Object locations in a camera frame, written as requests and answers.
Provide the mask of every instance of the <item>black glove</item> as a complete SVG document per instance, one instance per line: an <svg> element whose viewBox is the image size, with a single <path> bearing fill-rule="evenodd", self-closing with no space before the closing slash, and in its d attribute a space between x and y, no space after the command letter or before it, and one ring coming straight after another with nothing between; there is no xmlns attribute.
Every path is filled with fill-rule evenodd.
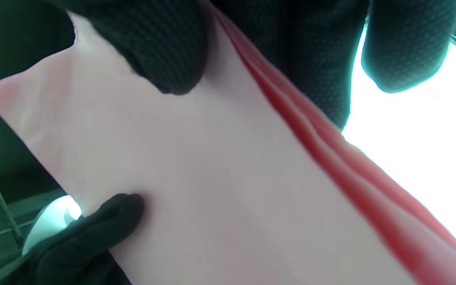
<svg viewBox="0 0 456 285"><path fill-rule="evenodd" d="M143 210L138 195L112 197L0 269L0 285L131 285L108 249L134 231Z"/></svg>
<svg viewBox="0 0 456 285"><path fill-rule="evenodd" d="M87 17L132 68L164 93L184 94L206 61L194 0L51 0ZM456 0L212 0L340 128L372 2L365 72L399 92L440 67L456 26Z"/></svg>

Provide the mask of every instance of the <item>red edge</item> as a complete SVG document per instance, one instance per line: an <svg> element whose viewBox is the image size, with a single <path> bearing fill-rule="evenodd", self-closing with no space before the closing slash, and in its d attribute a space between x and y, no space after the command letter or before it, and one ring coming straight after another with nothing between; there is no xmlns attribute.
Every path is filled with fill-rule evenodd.
<svg viewBox="0 0 456 285"><path fill-rule="evenodd" d="M396 231L397 228L389 220L390 217L381 214L383 212L381 205L371 199L370 195L363 194L363 191L358 189L357 185L360 186L360 184L347 177L346 170L339 168L335 159L332 159L331 153L334 152L334 156L342 160L342 163L351 168L351 171L433 231L455 252L456 239L420 202L389 178L363 153L346 143L339 130L279 70L271 66L249 40L244 36L242 40L240 39L241 36L237 34L242 33L233 32L235 24L219 11L215 10L214 13L263 94L287 122L315 162L372 224L389 250L416 281L422 285L432 285L433 280L437 281L436 272L416 269L420 259L423 258L416 252L416 245ZM276 90L276 86L281 88L281 94ZM443 280L443 284L450 284L451 280L456 280L456 276L449 277L451 279Z"/></svg>

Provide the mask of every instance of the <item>red strip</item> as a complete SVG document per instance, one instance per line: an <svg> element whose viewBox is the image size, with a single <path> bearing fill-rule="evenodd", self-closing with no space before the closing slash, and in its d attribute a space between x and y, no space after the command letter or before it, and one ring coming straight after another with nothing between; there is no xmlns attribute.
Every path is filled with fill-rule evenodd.
<svg viewBox="0 0 456 285"><path fill-rule="evenodd" d="M372 186L377 189L391 200L394 206L412 215L450 247L437 248L435 252L451 249L456 252L456 239L449 231L420 202L364 154L348 144L322 112L279 70L270 65L232 22L219 12L217 18L274 109L288 123L315 162L373 225L409 273L423 285L456 284L456 271L448 270L450 267L441 267L448 264L456 267L456 261L448 260L442 263L427 260L430 258L428 251L423 249L423 246L420 247L420 242L416 241L413 233L403 231L402 225L395 221L394 214L398 211L386 209L377 195L371 195L367 188Z"/></svg>

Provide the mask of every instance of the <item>finger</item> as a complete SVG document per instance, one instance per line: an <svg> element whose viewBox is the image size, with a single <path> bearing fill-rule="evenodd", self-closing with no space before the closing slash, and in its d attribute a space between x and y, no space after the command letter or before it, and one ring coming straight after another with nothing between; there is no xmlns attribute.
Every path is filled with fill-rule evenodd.
<svg viewBox="0 0 456 285"><path fill-rule="evenodd" d="M343 128L350 111L351 73L368 1L291 3L290 80Z"/></svg>
<svg viewBox="0 0 456 285"><path fill-rule="evenodd" d="M133 70L163 93L185 94L207 62L203 17L194 0L50 0L90 20Z"/></svg>
<svg viewBox="0 0 456 285"><path fill-rule="evenodd" d="M288 0L212 0L260 52L286 71Z"/></svg>
<svg viewBox="0 0 456 285"><path fill-rule="evenodd" d="M456 0L375 0L362 54L365 72L385 92L429 79L456 26Z"/></svg>
<svg viewBox="0 0 456 285"><path fill-rule="evenodd" d="M98 211L38 246L35 261L45 267L82 270L92 258L127 238L139 224L144 202L139 195L116 195Z"/></svg>

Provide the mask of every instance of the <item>white object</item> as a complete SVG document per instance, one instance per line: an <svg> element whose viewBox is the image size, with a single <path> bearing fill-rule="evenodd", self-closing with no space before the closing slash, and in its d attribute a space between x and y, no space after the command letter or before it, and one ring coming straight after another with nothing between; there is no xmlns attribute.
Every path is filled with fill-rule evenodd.
<svg viewBox="0 0 456 285"><path fill-rule="evenodd" d="M78 220L81 214L80 207L69 195L52 201L36 217L22 247L22 255L28 254L40 241L56 235L71 222Z"/></svg>

